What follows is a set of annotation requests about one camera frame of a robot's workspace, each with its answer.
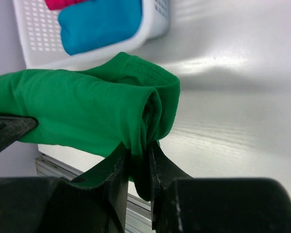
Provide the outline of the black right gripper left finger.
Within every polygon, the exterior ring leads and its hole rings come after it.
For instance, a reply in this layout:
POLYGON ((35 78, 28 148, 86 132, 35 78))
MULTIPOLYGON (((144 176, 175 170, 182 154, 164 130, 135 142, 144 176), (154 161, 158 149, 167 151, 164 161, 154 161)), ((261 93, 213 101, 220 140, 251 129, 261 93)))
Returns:
POLYGON ((0 178, 0 233, 122 233, 129 151, 120 144, 71 181, 0 178))

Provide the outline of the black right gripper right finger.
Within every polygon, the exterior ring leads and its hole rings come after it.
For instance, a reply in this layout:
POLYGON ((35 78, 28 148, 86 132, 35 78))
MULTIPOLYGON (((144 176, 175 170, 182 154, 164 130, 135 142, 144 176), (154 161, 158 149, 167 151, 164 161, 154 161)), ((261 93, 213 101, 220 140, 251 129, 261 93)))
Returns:
POLYGON ((291 199, 269 178, 193 178, 149 146, 152 229, 158 233, 291 233, 291 199))

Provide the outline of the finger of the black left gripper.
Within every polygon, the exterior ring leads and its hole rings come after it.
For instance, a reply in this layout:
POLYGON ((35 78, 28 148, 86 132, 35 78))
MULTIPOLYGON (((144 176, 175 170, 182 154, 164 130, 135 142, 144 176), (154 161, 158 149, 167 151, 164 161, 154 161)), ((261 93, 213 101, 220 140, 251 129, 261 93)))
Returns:
POLYGON ((0 152, 38 126, 34 117, 0 114, 0 152))

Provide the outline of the green t shirt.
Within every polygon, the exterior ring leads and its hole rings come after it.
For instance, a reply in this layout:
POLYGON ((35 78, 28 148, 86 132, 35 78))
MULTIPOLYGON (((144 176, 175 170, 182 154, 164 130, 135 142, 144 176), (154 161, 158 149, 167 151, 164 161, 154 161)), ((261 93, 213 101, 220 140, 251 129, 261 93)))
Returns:
POLYGON ((21 142, 60 145, 107 157, 123 143, 130 177, 150 200, 143 153, 168 135, 180 96, 177 76, 121 52, 83 71, 27 69, 0 76, 0 114, 34 117, 21 142))

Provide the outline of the white perforated plastic basket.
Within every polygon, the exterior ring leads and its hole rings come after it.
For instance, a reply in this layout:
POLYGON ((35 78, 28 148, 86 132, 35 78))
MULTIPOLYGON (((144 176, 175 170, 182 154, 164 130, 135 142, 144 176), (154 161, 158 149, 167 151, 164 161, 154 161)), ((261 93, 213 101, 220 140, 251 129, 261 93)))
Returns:
POLYGON ((13 2, 27 68, 76 68, 140 48, 164 35, 167 0, 49 0, 13 2))

